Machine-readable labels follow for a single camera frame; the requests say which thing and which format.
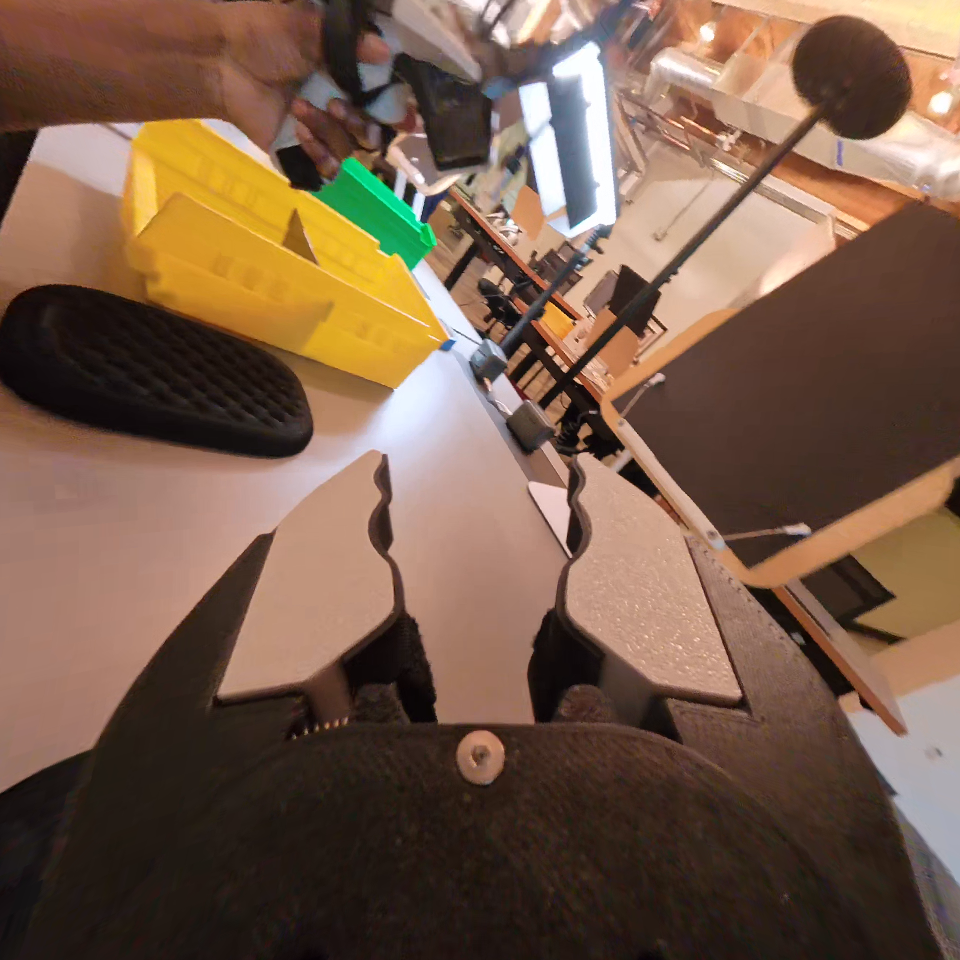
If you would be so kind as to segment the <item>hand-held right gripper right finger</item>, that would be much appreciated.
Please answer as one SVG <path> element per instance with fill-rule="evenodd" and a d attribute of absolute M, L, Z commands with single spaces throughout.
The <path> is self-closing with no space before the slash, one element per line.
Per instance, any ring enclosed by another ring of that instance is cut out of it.
<path fill-rule="evenodd" d="M 595 685 L 615 706 L 739 706 L 741 685 L 681 526 L 594 458 L 571 462 L 568 503 L 571 558 L 557 609 L 599 653 Z"/>

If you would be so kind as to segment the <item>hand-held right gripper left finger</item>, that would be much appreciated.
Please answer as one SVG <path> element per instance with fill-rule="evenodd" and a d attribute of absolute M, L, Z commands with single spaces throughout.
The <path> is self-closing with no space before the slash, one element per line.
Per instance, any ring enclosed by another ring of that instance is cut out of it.
<path fill-rule="evenodd" d="M 218 698 L 352 699 L 349 657 L 404 606 L 389 551 L 389 462 L 370 450 L 306 496 L 275 528 Z"/>

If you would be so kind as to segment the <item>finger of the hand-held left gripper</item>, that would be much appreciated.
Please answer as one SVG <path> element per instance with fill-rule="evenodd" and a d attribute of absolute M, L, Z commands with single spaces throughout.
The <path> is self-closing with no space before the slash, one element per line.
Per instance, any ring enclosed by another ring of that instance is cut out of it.
<path fill-rule="evenodd" d="M 480 83 L 482 68 L 449 2 L 390 1 L 390 30 L 399 53 Z"/>

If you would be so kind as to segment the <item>yellow divided bin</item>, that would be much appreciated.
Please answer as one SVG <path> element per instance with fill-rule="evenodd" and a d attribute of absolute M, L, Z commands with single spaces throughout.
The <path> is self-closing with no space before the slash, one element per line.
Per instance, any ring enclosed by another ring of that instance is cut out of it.
<path fill-rule="evenodd" d="M 183 193 L 127 251 L 151 303 L 390 389 L 449 342 L 400 258 L 369 292 Z"/>

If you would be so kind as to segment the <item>person's left forearm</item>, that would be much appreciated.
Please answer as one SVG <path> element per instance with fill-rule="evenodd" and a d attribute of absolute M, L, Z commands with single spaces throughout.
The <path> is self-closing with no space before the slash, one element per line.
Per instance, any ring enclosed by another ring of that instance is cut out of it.
<path fill-rule="evenodd" d="M 212 117 L 225 22 L 209 2 L 2 2 L 2 133 Z"/>

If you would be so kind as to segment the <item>person's left hand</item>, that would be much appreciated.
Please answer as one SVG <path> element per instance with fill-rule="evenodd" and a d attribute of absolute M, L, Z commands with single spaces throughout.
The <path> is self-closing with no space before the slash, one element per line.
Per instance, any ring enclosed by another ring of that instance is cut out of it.
<path fill-rule="evenodd" d="M 287 121 L 323 179 L 382 145 L 380 126 L 341 99 L 319 108 L 300 91 L 324 67 L 322 9 L 313 2 L 227 2 L 215 8 L 223 35 L 222 114 L 264 153 Z"/>

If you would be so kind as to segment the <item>green plastic bin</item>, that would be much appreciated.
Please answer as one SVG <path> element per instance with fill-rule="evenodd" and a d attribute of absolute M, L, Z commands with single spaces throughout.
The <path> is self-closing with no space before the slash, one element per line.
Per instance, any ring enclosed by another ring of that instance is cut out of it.
<path fill-rule="evenodd" d="M 344 160 L 336 177 L 310 194 L 376 239 L 384 254 L 399 256 L 410 270 L 436 247 L 431 226 L 356 158 Z"/>

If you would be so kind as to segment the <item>led light panel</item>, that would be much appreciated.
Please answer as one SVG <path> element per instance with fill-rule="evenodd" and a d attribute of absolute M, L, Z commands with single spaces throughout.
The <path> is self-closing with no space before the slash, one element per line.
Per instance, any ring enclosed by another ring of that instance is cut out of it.
<path fill-rule="evenodd" d="M 580 39 L 518 87 L 541 211 L 566 239 L 607 234 L 618 219 L 609 86 L 602 47 Z"/>

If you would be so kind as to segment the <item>white paper sheet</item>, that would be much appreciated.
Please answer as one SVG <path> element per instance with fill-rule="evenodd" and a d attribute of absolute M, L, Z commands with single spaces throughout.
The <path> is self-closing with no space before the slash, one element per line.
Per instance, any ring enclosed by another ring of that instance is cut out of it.
<path fill-rule="evenodd" d="M 528 493 L 534 505 L 556 538 L 567 558 L 572 556 L 568 545 L 570 531 L 569 491 L 565 486 L 554 486 L 537 481 L 527 485 Z"/>

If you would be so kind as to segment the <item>cardboard box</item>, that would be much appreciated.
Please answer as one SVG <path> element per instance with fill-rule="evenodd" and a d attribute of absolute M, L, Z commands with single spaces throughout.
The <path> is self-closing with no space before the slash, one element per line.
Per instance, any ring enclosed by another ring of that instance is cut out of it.
<path fill-rule="evenodd" d="M 594 319 L 585 346 L 592 348 L 602 335 L 610 329 L 617 316 L 609 306 L 604 307 Z M 634 365 L 641 346 L 640 338 L 628 326 L 619 329 L 594 357 L 606 370 L 610 380 L 617 379 L 625 374 Z"/>

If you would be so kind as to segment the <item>yellow plastic bin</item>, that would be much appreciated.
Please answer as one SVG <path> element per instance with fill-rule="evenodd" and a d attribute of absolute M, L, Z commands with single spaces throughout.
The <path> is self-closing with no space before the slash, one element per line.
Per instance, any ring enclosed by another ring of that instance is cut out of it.
<path fill-rule="evenodd" d="M 131 140 L 122 199 L 127 235 L 140 234 L 175 195 L 274 243 L 297 212 L 316 250 L 335 243 L 380 252 L 373 236 L 200 121 L 148 123 Z"/>

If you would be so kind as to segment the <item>black board white stand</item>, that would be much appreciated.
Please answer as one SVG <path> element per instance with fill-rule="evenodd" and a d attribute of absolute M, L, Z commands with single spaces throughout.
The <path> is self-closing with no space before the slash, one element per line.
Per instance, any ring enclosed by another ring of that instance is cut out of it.
<path fill-rule="evenodd" d="M 747 585 L 806 577 L 958 479 L 959 222 L 914 203 L 608 389 L 603 417 Z"/>

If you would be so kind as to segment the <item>black quilted wrist rest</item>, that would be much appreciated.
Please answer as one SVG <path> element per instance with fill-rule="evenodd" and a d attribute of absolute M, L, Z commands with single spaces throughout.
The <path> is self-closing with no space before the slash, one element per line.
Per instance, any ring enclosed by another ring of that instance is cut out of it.
<path fill-rule="evenodd" d="M 2 384 L 62 419 L 261 459 L 314 434 L 305 388 L 264 349 L 167 310 L 72 284 L 6 306 Z"/>

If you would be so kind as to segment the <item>fuzzy boom microphone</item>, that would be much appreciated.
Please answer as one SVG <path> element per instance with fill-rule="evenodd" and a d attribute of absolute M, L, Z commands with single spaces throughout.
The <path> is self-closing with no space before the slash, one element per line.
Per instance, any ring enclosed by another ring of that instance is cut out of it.
<path fill-rule="evenodd" d="M 634 318 L 646 323 L 663 287 L 810 134 L 827 126 L 836 137 L 877 138 L 906 113 L 913 86 L 901 47 L 879 27 L 853 16 L 836 15 L 810 27 L 799 40 L 790 64 L 798 97 L 807 114 L 737 188 L 663 269 L 616 316 L 593 347 L 555 380 L 540 406 L 548 408 L 570 389 L 582 370 Z"/>

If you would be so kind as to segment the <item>silver air duct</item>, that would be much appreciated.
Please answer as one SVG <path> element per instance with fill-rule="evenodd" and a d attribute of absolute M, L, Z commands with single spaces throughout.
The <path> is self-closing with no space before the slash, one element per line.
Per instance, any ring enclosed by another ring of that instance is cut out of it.
<path fill-rule="evenodd" d="M 644 96 L 650 106 L 661 106 L 672 89 L 701 96 L 724 125 L 771 142 L 782 141 L 807 112 L 783 57 L 762 60 L 736 53 L 721 65 L 666 48 L 652 59 Z M 869 140 L 841 138 L 817 126 L 797 152 L 834 172 L 916 190 L 932 199 L 959 200 L 958 137 L 913 110 Z"/>

